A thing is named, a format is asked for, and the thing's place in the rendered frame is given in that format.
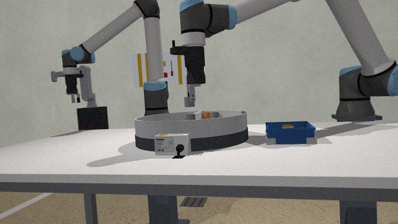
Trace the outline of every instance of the orange object in blue bin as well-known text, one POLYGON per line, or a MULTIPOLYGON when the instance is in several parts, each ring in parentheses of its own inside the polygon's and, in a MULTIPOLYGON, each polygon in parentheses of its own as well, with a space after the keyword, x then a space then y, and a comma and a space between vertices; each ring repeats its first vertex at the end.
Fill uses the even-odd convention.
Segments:
POLYGON ((276 144, 307 144, 307 138, 315 137, 315 127, 308 121, 266 122, 266 132, 276 144))

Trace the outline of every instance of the gray table leg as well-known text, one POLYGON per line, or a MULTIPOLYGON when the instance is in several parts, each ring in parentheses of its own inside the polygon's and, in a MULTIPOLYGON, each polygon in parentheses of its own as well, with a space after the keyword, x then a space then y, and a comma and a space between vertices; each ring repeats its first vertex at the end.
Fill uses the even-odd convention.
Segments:
POLYGON ((178 219, 177 196, 148 195, 149 224, 189 224, 178 219))
POLYGON ((86 212, 86 224, 98 224, 95 194, 84 194, 84 209, 86 212))
POLYGON ((376 201, 340 201, 340 224, 377 224, 376 201))

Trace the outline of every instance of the yellow stripe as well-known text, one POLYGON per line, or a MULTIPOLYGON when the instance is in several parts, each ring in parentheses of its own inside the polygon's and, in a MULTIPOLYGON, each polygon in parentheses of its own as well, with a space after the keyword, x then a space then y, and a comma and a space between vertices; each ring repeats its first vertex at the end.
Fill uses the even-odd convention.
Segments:
POLYGON ((146 69, 147 69, 147 81, 149 81, 148 56, 146 53, 145 53, 145 65, 146 65, 146 69))
POLYGON ((178 65, 178 83, 182 84, 182 68, 181 68, 181 55, 177 55, 177 65, 178 65))
POLYGON ((142 84, 141 54, 137 54, 137 61, 138 61, 138 81, 139 81, 140 87, 143 87, 143 84, 142 84))

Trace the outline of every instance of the brown floor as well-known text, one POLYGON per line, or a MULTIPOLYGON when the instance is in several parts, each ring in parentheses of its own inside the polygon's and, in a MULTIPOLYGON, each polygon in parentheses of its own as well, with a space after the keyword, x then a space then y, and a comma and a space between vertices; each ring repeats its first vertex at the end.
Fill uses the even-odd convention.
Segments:
MULTIPOLYGON (((41 193, 0 192, 0 214, 41 193)), ((177 197, 178 206, 185 196, 177 197)), ((398 224, 398 203, 377 203, 379 224, 398 224)), ((98 223, 147 224, 144 195, 97 195, 98 223)), ((297 223, 338 224, 335 200, 208 197, 202 208, 178 207, 190 224, 297 223)), ((0 224, 85 224, 82 194, 52 194, 0 220, 0 224)))

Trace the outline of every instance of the round container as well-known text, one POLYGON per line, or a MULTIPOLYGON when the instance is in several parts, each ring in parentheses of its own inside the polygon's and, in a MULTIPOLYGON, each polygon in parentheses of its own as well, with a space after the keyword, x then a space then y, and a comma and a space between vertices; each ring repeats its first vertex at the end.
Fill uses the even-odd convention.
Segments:
POLYGON ((166 133, 189 133, 191 151, 206 151, 241 144, 248 140, 245 111, 218 110, 219 117, 202 119, 202 112, 157 114, 135 119, 136 146, 154 151, 154 136, 166 133), (195 114, 195 120, 187 120, 195 114))

